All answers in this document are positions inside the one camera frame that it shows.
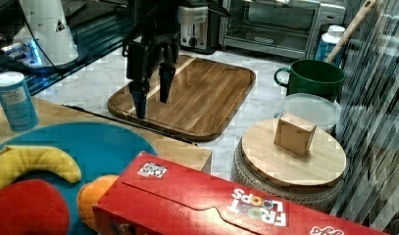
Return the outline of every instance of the can label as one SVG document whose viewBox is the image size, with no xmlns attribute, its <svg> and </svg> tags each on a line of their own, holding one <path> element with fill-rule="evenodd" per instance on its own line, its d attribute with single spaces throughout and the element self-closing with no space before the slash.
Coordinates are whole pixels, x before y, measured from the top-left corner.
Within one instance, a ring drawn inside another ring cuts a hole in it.
<svg viewBox="0 0 399 235">
<path fill-rule="evenodd" d="M 23 75 L 19 72 L 7 73 L 0 74 L 0 104 L 7 121 L 14 131 L 32 129 L 37 125 L 38 119 Z M 10 79 L 19 75 L 21 77 L 13 79 L 13 84 L 6 82 L 6 76 L 11 76 Z"/>
<path fill-rule="evenodd" d="M 325 42 L 322 40 L 319 45 L 318 51 L 316 52 L 315 60 L 324 61 L 325 59 L 327 59 L 328 55 L 331 53 L 331 51 L 333 51 L 333 48 L 335 45 L 336 44 L 334 44 L 334 43 L 329 43 L 329 42 Z M 343 56 L 343 51 L 344 50 L 340 50 L 340 52 L 336 55 L 336 57 L 331 62 L 336 67 L 339 67 L 339 65 L 340 65 L 340 61 L 342 60 L 342 56 Z"/>
</svg>

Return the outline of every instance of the oven door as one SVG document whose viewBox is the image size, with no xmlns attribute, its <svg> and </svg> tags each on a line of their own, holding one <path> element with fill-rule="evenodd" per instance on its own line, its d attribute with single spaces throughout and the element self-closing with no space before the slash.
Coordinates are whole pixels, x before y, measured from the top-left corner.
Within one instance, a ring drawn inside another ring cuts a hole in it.
<svg viewBox="0 0 399 235">
<path fill-rule="evenodd" d="M 310 0 L 290 0 L 287 5 L 231 0 L 227 8 L 233 17 L 227 19 L 224 40 L 246 44 L 245 49 L 304 58 L 319 7 L 318 1 Z"/>
</svg>

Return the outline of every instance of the mug handle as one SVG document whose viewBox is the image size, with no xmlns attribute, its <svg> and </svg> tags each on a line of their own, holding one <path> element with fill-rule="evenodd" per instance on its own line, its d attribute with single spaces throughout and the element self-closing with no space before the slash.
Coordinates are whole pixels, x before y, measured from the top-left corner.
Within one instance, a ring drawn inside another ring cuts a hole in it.
<svg viewBox="0 0 399 235">
<path fill-rule="evenodd" d="M 289 68 L 280 68 L 274 74 L 274 81 L 280 86 L 288 87 L 288 84 L 282 83 L 281 81 L 278 80 L 278 77 L 276 77 L 276 75 L 281 71 L 286 71 L 286 72 L 290 73 Z"/>
</svg>

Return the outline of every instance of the wooden serving tray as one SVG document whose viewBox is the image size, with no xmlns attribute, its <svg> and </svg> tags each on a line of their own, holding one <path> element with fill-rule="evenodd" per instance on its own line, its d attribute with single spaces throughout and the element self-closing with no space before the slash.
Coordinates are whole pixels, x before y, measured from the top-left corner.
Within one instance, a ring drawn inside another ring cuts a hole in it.
<svg viewBox="0 0 399 235">
<path fill-rule="evenodd" d="M 255 173 L 283 188 L 324 189 L 334 187 L 346 167 L 339 143 L 316 128 L 306 156 L 299 156 L 274 143 L 277 119 L 250 126 L 241 141 L 242 156 Z"/>
<path fill-rule="evenodd" d="M 108 100 L 110 113 L 137 124 L 192 141 L 220 136 L 255 82 L 251 70 L 180 56 L 169 100 L 160 102 L 156 70 L 147 95 L 146 118 L 139 119 L 128 87 Z"/>
</svg>

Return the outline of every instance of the blue can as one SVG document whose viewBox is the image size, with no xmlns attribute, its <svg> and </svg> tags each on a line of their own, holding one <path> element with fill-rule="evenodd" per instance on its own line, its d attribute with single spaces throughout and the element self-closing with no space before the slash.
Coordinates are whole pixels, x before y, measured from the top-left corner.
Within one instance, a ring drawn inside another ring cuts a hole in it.
<svg viewBox="0 0 399 235">
<path fill-rule="evenodd" d="M 37 125 L 36 111 L 22 73 L 0 73 L 0 104 L 12 130 L 24 131 Z"/>
</svg>

